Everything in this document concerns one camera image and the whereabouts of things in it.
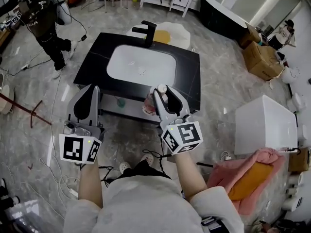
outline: white shirt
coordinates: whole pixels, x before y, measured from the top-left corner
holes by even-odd
[[[280,27],[280,33],[276,33],[276,38],[282,45],[289,42],[291,45],[296,46],[295,35],[288,31],[287,24]]]
[[[208,233],[202,218],[220,218],[230,233],[243,233],[241,218],[223,187],[182,198],[174,181],[134,176],[111,183],[104,208],[75,201],[65,218],[64,233]]]

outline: white shoe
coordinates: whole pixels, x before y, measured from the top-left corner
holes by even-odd
[[[149,166],[154,163],[154,156],[150,153],[145,154],[140,161],[147,161]]]
[[[13,197],[12,200],[13,200],[13,204],[14,204],[14,205],[20,203],[19,197],[17,197],[17,196]]]
[[[74,51],[76,50],[77,46],[78,46],[77,41],[71,42],[71,48],[70,48],[70,51],[68,52],[68,58],[69,59],[71,59],[73,57]]]
[[[61,74],[62,74],[62,71],[63,71],[64,67],[58,71],[54,71],[53,75],[52,75],[52,79],[57,79]]]
[[[121,174],[123,174],[124,171],[128,168],[131,168],[130,164],[128,164],[127,162],[122,162],[119,167]]]
[[[1,179],[1,186],[3,186],[6,189],[6,183],[4,179]]]

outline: black sink countertop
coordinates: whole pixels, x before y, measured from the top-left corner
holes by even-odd
[[[150,86],[117,80],[111,78],[107,73],[107,66],[113,51],[120,45],[144,47],[144,39],[121,34],[100,33],[84,59],[74,84],[83,88],[92,83],[98,85],[101,93],[144,101],[149,93]],[[201,78],[199,55],[159,42],[153,42],[149,49],[170,54],[176,59],[176,75],[173,88],[187,99],[192,113],[200,110]]]

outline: white box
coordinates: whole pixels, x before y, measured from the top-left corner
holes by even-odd
[[[235,154],[297,148],[295,115],[266,95],[236,110]]]
[[[172,154],[192,151],[203,142],[199,122],[168,125],[161,138]]]
[[[60,134],[60,159],[81,164],[94,164],[102,142],[92,136]]]

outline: black pants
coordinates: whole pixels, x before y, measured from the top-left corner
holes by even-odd
[[[269,46],[273,47],[275,50],[279,50],[283,45],[277,40],[276,36],[273,36],[269,41]]]
[[[57,37],[55,25],[53,25],[43,36],[37,38],[38,43],[54,61],[55,70],[58,71],[65,66],[62,51],[70,51],[71,41]]]
[[[141,161],[137,164],[137,166],[134,169],[128,168],[124,170],[124,173],[118,177],[117,179],[126,178],[126,177],[133,177],[136,175],[141,176],[162,176],[168,179],[171,179],[166,174],[155,170],[154,168],[150,167],[148,162],[146,160]]]
[[[5,189],[3,186],[0,186],[0,197],[8,195],[8,190]],[[1,210],[6,210],[10,207],[13,207],[13,199],[7,198],[4,200],[0,200],[0,209]]]

